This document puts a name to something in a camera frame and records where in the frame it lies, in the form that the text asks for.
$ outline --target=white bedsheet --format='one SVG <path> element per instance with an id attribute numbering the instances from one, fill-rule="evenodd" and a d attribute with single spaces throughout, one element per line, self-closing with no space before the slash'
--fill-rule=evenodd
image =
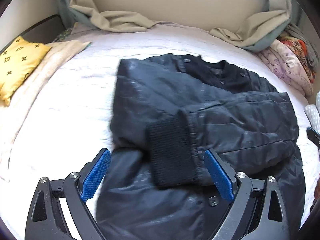
<path id="1" fill-rule="evenodd" d="M 306 220 L 320 172 L 318 149 L 306 135 L 310 124 L 303 108 L 308 102 L 259 58 L 203 30 L 180 25 L 156 25 L 145 33 L 108 33 L 78 25 L 73 33 L 69 40 L 92 41 L 92 45 L 65 63 L 39 93 L 12 148 L 10 182 L 0 180 L 0 216 L 18 240 L 24 238 L 29 205 L 40 177 L 65 178 L 91 161 L 102 147 L 112 150 L 109 122 L 119 60 L 165 53 L 202 55 L 209 62 L 227 60 L 289 94 L 300 127 L 297 144 L 306 178 L 302 222 Z M 98 194 L 99 190 L 87 202 L 94 216 Z M 66 220 L 73 232 L 71 217 L 67 215 Z"/>

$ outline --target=patterned pillowcase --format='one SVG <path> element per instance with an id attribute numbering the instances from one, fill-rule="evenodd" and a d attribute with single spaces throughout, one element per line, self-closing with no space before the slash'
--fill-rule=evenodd
<path id="1" fill-rule="evenodd" d="M 283 43 L 275 40 L 270 47 L 258 53 L 268 68 L 285 83 L 303 95 L 313 94 L 313 86 L 296 55 Z"/>
<path id="2" fill-rule="evenodd" d="M 303 41 L 289 36 L 280 37 L 279 41 L 286 45 L 296 55 L 301 65 L 303 66 L 303 69 L 306 71 L 310 82 L 313 83 L 316 76 L 308 66 L 308 62 L 306 59 L 307 54 L 305 53 L 304 47 L 300 43 Z"/>
<path id="3" fill-rule="evenodd" d="M 73 27 L 70 27 L 68 29 L 66 29 L 65 31 L 63 31 L 62 33 L 60 33 L 54 40 L 53 42 L 62 42 L 65 40 L 65 38 L 69 37 L 71 32 L 73 30 Z"/>
<path id="4" fill-rule="evenodd" d="M 0 100 L 9 106 L 11 96 L 23 81 L 39 65 L 51 47 L 30 43 L 22 37 L 0 55 Z"/>

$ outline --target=yellow pillow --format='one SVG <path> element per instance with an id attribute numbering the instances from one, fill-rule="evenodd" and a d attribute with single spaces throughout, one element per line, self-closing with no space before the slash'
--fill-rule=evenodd
<path id="1" fill-rule="evenodd" d="M 0 100 L 8 106 L 15 90 L 39 65 L 51 47 L 30 43 L 22 37 L 0 55 Z"/>

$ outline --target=beige towel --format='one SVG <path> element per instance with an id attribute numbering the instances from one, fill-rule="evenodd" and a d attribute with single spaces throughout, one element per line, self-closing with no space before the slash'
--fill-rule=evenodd
<path id="1" fill-rule="evenodd" d="M 111 32 L 144 32 L 156 23 L 135 12 L 105 11 L 99 13 L 93 0 L 70 0 L 69 6 L 90 18 L 101 30 Z"/>
<path id="2" fill-rule="evenodd" d="M 8 107 L 0 102 L 0 177 L 6 181 L 11 149 L 37 95 L 52 75 L 90 42 L 49 43 L 52 47 L 38 67 L 13 94 Z"/>

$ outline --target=metal screw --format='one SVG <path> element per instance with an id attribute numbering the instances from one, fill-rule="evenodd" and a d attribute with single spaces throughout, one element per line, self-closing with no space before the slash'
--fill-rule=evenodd
<path id="1" fill-rule="evenodd" d="M 41 179 L 40 179 L 40 183 L 45 183 L 47 181 L 47 177 L 42 177 Z"/>
<path id="2" fill-rule="evenodd" d="M 217 197 L 211 197 L 208 202 L 210 206 L 215 207 L 219 204 L 219 199 Z"/>
<path id="3" fill-rule="evenodd" d="M 268 180 L 269 180 L 270 182 L 276 182 L 275 177 L 272 177 L 272 176 L 269 176 L 269 177 L 268 177 Z"/>
<path id="4" fill-rule="evenodd" d="M 241 178 L 241 179 L 244 179 L 244 178 L 245 178 L 245 173 L 242 172 L 242 171 L 239 171 L 239 172 L 237 173 L 237 176 L 238 176 L 239 178 Z"/>
<path id="5" fill-rule="evenodd" d="M 70 178 L 75 179 L 76 177 L 78 177 L 78 173 L 77 172 L 70 173 Z"/>

